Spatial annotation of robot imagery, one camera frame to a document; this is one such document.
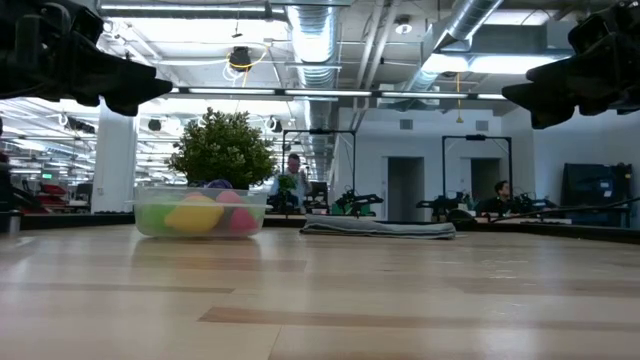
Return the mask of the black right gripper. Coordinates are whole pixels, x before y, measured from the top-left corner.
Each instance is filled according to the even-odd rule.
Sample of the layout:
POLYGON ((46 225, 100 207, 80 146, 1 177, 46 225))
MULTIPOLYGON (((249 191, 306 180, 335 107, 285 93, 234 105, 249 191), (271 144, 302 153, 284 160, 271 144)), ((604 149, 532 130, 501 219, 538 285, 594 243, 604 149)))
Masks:
POLYGON ((570 120, 576 106, 584 115, 640 111, 640 0, 615 0, 581 20, 568 40, 574 56, 532 68, 525 83, 502 88, 523 108, 560 108, 532 111, 533 129, 570 120))

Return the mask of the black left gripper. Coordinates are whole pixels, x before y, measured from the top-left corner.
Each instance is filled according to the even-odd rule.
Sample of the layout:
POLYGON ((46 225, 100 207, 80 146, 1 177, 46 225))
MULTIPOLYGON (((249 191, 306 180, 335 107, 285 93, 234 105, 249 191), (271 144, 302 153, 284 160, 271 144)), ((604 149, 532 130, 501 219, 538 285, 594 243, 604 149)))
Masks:
POLYGON ((74 0, 0 0, 0 100, 71 98, 136 116, 173 83, 157 70, 99 50, 103 20, 74 0))

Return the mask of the yellow toy lemon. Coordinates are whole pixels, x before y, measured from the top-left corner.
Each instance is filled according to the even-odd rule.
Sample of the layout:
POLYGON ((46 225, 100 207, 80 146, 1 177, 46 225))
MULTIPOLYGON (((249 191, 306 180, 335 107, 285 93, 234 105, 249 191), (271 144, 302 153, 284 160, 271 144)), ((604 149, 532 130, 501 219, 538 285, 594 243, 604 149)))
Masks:
POLYGON ((223 206, 207 196, 189 196, 166 215, 164 224, 181 233, 202 234, 216 227, 224 212, 223 206))

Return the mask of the red round toy fruit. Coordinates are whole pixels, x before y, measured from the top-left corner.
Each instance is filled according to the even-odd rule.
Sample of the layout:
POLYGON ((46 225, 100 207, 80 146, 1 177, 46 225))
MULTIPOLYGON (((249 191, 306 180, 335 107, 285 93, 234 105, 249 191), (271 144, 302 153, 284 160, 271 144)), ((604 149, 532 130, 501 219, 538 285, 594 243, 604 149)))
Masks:
POLYGON ((233 234, 252 235, 261 229, 263 215, 260 208, 234 208, 229 216, 228 230, 233 234))

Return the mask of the clear plastic tupperware container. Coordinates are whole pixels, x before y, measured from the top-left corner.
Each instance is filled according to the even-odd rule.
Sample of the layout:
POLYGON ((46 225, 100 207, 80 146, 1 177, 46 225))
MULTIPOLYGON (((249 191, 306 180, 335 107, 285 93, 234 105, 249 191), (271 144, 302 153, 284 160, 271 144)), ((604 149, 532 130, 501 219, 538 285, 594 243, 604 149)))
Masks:
POLYGON ((186 197, 204 195, 216 201, 218 205, 224 207, 225 212, 219 223, 211 231, 202 234, 181 233, 169 228, 166 235, 151 237, 249 237, 261 231, 266 211, 270 208, 267 204, 267 195, 264 193, 250 193, 247 190, 236 189, 214 189, 214 188, 193 188, 193 187, 137 187, 134 198, 131 201, 134 206, 138 204, 162 203, 172 205, 174 208, 186 197), (218 194, 225 190, 232 190, 244 197, 244 204, 223 204, 216 201, 218 194), (228 220, 231 211, 239 207, 255 207, 264 211, 261 229, 252 235, 233 234, 228 230, 228 220))

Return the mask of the white building column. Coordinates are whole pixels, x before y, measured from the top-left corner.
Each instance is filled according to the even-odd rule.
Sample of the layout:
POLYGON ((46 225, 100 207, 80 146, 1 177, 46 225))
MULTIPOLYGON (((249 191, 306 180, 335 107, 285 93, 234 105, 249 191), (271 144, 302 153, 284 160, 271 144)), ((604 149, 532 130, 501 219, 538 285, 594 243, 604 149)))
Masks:
POLYGON ((129 212, 134 198, 139 119, 113 112, 101 100, 91 211, 129 212))

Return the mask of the grey background door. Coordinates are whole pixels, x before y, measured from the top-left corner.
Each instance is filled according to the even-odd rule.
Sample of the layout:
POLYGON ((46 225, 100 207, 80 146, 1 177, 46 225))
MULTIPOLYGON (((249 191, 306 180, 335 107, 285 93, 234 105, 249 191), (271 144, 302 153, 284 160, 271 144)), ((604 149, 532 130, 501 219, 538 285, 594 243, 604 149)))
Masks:
POLYGON ((475 158, 471 160, 471 191, 479 198, 492 197, 494 185, 502 179, 500 160, 497 158, 475 158))
POLYGON ((424 211, 416 204, 425 199, 424 159, 389 157, 387 171, 387 219, 422 222, 424 211))

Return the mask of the black background cabinet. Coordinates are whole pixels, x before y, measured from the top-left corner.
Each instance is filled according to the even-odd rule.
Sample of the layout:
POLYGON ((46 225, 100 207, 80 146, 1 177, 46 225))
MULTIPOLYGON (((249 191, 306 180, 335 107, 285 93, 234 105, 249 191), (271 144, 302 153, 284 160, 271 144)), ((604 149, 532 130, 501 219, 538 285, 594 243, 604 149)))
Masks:
MULTIPOLYGON (((634 197, 632 177, 631 164, 566 163, 562 177, 561 206, 596 207, 629 200, 634 197)), ((568 212, 565 216, 574 225, 629 228, 631 204, 594 212, 568 212)))

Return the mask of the person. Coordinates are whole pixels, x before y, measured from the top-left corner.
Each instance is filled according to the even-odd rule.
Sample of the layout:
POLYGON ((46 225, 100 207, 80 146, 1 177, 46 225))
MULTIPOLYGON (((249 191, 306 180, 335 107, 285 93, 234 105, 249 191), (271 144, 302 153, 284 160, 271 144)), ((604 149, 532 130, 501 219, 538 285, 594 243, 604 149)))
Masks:
POLYGON ((477 214, 497 214, 498 216, 509 216, 517 213, 517 206, 511 197, 510 184, 508 181, 499 181, 494 185, 495 195, 491 198, 480 201, 475 211, 477 214))
POLYGON ((272 184, 272 187, 270 189, 271 195, 279 194, 277 192, 277 179, 280 175, 284 174, 293 175, 296 179, 297 184, 297 188, 292 193, 284 193, 288 194, 287 201, 290 202, 294 208, 302 210, 303 202, 305 200, 307 192, 311 189, 311 186, 307 174, 302 168, 301 160, 297 154, 289 154, 285 171, 282 174, 279 174, 272 184))

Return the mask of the overhead LED light bar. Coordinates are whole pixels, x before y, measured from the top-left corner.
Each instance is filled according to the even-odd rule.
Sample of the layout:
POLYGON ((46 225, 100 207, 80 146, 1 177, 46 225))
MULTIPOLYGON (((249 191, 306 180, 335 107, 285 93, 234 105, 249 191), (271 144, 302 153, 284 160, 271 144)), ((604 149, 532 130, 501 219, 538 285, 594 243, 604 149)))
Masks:
POLYGON ((380 90, 339 90, 339 89, 285 89, 285 88, 251 88, 251 87, 174 87, 161 98, 193 98, 193 99, 284 99, 303 98, 382 98, 398 100, 465 100, 465 101, 506 101, 501 94, 474 92, 406 92, 380 90))

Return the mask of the green plant in black pot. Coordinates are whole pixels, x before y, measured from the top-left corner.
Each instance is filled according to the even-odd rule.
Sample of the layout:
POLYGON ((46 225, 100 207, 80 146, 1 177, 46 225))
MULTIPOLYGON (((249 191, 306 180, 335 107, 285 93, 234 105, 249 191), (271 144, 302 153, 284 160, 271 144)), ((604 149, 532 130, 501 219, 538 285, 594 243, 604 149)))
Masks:
POLYGON ((274 175, 273 142, 249 122, 247 112, 207 109, 184 126, 168 167, 190 183, 226 180, 247 190, 274 175))

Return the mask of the grey folded cloth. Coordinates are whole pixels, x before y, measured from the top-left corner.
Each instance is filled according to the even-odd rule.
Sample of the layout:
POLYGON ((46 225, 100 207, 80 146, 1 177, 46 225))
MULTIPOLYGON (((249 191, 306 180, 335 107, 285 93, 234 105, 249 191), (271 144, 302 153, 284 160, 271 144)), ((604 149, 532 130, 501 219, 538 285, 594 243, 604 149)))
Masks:
POLYGON ((354 217, 307 215, 300 229, 305 234, 337 236, 452 240, 456 228, 452 223, 388 224, 354 217))

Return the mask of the black background rig frame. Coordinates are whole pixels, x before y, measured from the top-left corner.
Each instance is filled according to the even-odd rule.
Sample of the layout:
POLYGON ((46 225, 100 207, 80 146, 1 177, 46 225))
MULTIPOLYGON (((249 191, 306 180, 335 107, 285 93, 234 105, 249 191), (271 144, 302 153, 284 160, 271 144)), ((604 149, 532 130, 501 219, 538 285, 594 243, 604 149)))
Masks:
POLYGON ((508 159, 508 181, 513 184, 513 140, 512 137, 507 136, 487 136, 482 134, 470 134, 470 135, 443 135, 441 137, 441 176, 442 176, 442 196, 447 195, 447 140, 459 139, 464 141, 487 141, 492 140, 494 143, 498 140, 505 141, 507 148, 505 150, 508 159))
POLYGON ((349 190, 356 190, 357 133, 353 130, 332 129, 285 129, 279 139, 280 170, 284 171, 288 156, 294 146, 299 146, 301 164, 307 169, 312 181, 326 182, 335 178, 339 168, 341 152, 349 155, 347 165, 351 173, 349 190))

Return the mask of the silver ceiling air duct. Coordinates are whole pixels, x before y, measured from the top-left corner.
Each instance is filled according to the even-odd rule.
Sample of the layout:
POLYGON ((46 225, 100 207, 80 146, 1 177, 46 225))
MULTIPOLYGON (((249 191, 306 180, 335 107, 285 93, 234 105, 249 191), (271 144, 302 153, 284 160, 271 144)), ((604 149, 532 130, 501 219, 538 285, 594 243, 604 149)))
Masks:
MULTIPOLYGON (((337 85, 338 70, 329 67, 337 59, 339 10, 328 6, 286 6, 291 24, 291 41, 295 61, 304 65, 296 69, 299 87, 327 90, 337 85)), ((331 128, 332 105, 327 100, 305 100, 304 119, 309 130, 331 128)), ((310 135, 311 157, 307 157, 315 181, 326 181, 331 167, 327 155, 327 136, 310 135)))
POLYGON ((421 43, 422 64, 406 82, 403 90, 425 92, 438 76, 455 72, 454 59, 442 54, 470 51, 473 36, 499 7, 503 0, 455 0, 452 12, 443 20, 428 26, 421 43))

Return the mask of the black metal table frame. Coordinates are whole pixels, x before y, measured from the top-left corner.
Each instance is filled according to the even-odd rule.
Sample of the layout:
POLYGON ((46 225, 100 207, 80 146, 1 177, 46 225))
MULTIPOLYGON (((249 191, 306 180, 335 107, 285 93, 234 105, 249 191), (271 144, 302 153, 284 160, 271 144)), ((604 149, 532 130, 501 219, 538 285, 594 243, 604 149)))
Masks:
MULTIPOLYGON (((105 214, 27 214, 21 215, 20 227, 25 230, 46 230, 78 227, 97 227, 112 225, 132 225, 135 223, 132 213, 105 214)), ((629 228, 596 227, 568 225, 552 222, 524 223, 471 223, 454 224, 462 232, 524 233, 543 236, 586 239, 611 243, 640 246, 640 230, 629 228)))

